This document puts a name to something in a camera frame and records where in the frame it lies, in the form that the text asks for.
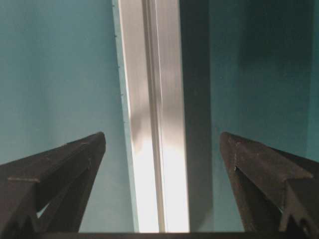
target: teal surface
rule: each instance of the teal surface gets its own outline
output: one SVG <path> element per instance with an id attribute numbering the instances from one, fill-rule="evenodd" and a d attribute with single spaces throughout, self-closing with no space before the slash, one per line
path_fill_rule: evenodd
<path id="1" fill-rule="evenodd" d="M 214 230 L 239 231 L 223 131 L 319 160 L 319 2 L 209 4 Z"/>
<path id="2" fill-rule="evenodd" d="M 0 163 L 103 131 L 81 231 L 132 232 L 111 0 L 0 0 Z"/>

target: teal wall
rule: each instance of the teal wall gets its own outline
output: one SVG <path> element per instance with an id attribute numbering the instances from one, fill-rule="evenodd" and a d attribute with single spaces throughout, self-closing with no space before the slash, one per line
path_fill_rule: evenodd
<path id="1" fill-rule="evenodd" d="M 211 0 L 213 223 L 243 230 L 219 153 L 228 131 L 319 160 L 319 2 Z"/>
<path id="2" fill-rule="evenodd" d="M 103 131 L 82 231 L 132 232 L 111 0 L 0 0 L 0 163 Z"/>

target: vertical metal bar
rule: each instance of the vertical metal bar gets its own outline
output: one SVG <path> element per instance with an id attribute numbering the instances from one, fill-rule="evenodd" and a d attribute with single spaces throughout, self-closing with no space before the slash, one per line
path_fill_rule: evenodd
<path id="1" fill-rule="evenodd" d="M 158 57 L 157 111 L 165 230 L 188 232 L 188 190 L 178 0 L 154 0 Z"/>
<path id="2" fill-rule="evenodd" d="M 179 1 L 119 9 L 139 229 L 188 232 Z"/>
<path id="3" fill-rule="evenodd" d="M 119 0 L 136 205 L 140 232 L 158 232 L 143 0 Z"/>

